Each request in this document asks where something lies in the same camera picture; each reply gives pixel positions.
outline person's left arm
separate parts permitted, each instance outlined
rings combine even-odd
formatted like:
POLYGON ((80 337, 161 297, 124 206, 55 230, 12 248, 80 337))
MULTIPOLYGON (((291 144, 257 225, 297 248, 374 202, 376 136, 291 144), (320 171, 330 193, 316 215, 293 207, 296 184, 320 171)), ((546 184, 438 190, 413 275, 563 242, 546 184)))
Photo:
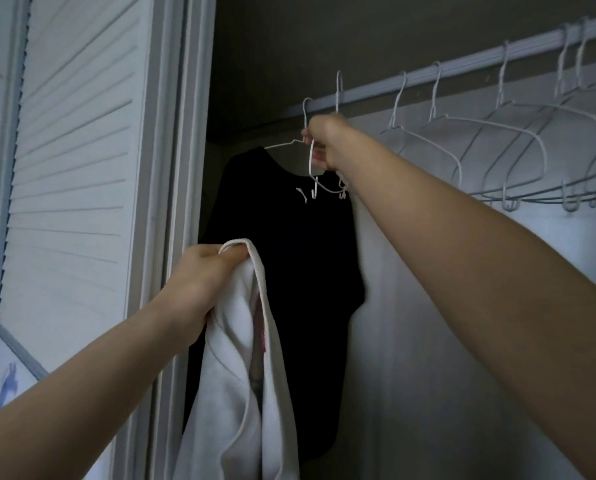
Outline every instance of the person's left arm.
POLYGON ((186 250, 152 302, 0 409, 0 478, 85 476, 247 257, 245 246, 218 249, 186 250))

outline black shirt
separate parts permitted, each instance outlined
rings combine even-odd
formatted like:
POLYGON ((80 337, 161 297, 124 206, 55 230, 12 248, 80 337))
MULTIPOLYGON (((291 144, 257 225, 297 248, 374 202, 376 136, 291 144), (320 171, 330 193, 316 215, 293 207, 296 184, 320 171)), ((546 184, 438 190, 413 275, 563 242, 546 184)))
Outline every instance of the black shirt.
MULTIPOLYGON (((318 178, 338 190, 338 176, 318 178)), ((263 148, 224 170, 203 242, 250 239, 265 266, 294 408, 301 462, 336 439, 349 318, 365 300, 350 198, 284 170, 263 148)), ((185 423, 198 390, 204 337, 190 348, 185 423)))

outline closet ceiling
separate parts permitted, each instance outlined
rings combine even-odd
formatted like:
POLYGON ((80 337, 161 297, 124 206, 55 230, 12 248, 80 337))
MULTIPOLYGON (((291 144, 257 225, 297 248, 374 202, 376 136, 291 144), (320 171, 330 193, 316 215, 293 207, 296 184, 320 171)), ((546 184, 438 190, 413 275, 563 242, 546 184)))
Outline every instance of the closet ceiling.
POLYGON ((209 138, 303 98, 548 31, 596 0, 218 0, 209 138))

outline forearm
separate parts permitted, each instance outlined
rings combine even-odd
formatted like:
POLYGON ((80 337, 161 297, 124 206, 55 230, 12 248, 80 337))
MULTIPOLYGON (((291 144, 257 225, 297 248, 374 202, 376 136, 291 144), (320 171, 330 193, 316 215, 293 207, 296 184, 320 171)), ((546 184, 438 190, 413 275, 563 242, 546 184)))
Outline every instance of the forearm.
POLYGON ((184 343, 149 306, 0 410, 0 478, 79 479, 184 343))
POLYGON ((596 477, 596 286, 513 220, 340 131, 337 167, 449 326, 596 477))

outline person's right arm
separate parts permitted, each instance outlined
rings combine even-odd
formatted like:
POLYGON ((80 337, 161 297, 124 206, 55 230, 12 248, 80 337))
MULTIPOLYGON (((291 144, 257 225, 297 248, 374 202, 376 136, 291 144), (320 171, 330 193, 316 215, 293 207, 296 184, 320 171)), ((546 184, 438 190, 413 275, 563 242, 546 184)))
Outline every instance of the person's right arm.
POLYGON ((456 336, 596 479, 596 286, 533 233, 339 116, 315 162, 346 176, 456 336))

